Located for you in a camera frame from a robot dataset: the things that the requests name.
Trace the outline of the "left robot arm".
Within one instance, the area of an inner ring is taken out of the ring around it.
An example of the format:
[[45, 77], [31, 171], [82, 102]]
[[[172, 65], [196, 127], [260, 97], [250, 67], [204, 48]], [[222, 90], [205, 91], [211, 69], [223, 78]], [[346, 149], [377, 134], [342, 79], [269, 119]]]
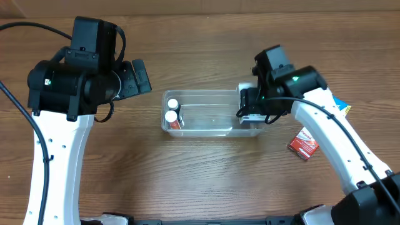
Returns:
[[41, 61], [29, 73], [34, 161], [24, 224], [133, 224], [131, 216], [105, 212], [79, 217], [83, 155], [97, 107], [151, 91], [143, 60], [117, 70], [93, 71]]

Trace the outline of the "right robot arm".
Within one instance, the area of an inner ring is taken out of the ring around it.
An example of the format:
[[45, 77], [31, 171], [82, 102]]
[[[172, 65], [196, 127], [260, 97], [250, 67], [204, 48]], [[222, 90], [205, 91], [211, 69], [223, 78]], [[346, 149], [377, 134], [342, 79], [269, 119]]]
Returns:
[[334, 206], [314, 206], [295, 215], [295, 224], [399, 224], [399, 175], [358, 136], [338, 109], [324, 78], [312, 67], [295, 70], [255, 66], [258, 92], [237, 112], [292, 114], [320, 145], [340, 179], [345, 197]]

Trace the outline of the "white blue medicine box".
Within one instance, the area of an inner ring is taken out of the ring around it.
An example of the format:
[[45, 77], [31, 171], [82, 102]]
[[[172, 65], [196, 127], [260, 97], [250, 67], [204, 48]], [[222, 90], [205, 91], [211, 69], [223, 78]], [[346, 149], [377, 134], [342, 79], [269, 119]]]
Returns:
[[[257, 84], [255, 82], [240, 82], [237, 87], [237, 91], [240, 93], [242, 90], [249, 88], [257, 89]], [[261, 114], [251, 113], [248, 116], [243, 116], [239, 119], [240, 124], [249, 123], [264, 123], [267, 116]]]

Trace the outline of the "black bottle white cap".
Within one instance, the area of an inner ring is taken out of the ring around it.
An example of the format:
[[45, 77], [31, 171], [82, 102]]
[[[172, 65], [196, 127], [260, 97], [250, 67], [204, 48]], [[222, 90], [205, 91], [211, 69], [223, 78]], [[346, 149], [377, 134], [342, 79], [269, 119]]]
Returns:
[[167, 102], [167, 106], [170, 111], [175, 111], [176, 114], [180, 113], [181, 105], [178, 103], [178, 101], [174, 98], [171, 98]]

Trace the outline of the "orange tube white cap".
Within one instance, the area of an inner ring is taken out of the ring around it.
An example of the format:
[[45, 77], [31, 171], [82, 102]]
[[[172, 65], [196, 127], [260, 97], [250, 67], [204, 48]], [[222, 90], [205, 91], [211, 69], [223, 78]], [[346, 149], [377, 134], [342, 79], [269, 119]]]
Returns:
[[172, 129], [181, 129], [181, 124], [178, 121], [178, 114], [175, 111], [167, 111], [164, 115], [165, 120], [169, 123]]

